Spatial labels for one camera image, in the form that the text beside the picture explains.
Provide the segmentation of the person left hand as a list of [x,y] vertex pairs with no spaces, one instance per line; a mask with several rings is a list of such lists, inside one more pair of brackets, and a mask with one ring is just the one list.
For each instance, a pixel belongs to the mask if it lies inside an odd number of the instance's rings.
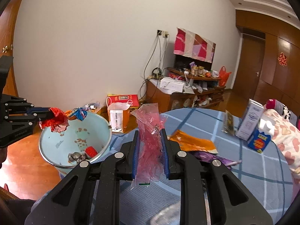
[[2,163],[7,159],[8,148],[0,149],[0,168],[2,167]]

